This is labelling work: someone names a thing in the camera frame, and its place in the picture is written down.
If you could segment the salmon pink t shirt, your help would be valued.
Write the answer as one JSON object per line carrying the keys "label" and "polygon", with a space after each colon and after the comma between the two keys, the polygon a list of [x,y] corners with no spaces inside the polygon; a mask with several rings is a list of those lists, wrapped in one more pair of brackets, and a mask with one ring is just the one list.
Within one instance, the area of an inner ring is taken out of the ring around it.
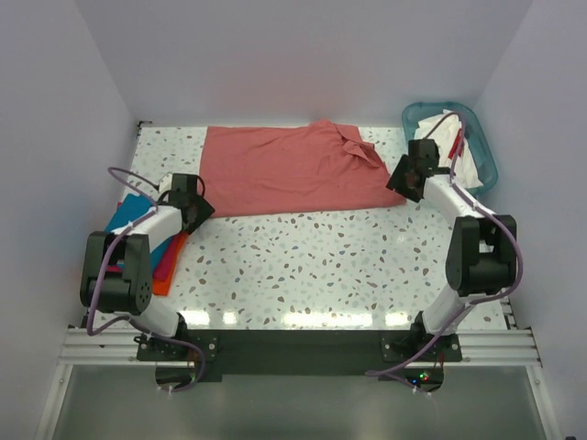
{"label": "salmon pink t shirt", "polygon": [[387,188],[390,173],[358,128],[326,119],[299,127],[210,126],[199,174],[218,217],[405,203]]}

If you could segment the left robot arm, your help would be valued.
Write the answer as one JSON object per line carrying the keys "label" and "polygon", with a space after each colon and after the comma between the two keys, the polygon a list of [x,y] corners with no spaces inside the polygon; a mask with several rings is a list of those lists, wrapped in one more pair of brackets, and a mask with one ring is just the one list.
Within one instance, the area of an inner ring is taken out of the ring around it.
{"label": "left robot arm", "polygon": [[170,238],[188,237],[215,212],[196,174],[174,173],[171,187],[138,218],[111,231],[93,232],[86,242],[80,299],[87,308],[86,333],[97,336],[128,322],[158,337],[159,351],[183,358],[190,337],[185,322],[155,297],[151,251]]}

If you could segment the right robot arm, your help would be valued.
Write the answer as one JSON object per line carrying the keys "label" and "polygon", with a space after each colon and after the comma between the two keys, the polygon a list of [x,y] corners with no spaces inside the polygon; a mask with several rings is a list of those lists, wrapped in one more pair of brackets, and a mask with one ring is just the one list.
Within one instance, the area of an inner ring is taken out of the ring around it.
{"label": "right robot arm", "polygon": [[432,204],[452,226],[446,286],[417,316],[422,329],[408,338],[411,354],[421,360],[431,359],[441,349],[440,338],[454,334],[476,305],[510,294],[523,273],[516,220],[471,197],[439,159],[434,140],[411,140],[387,183],[409,201]]}

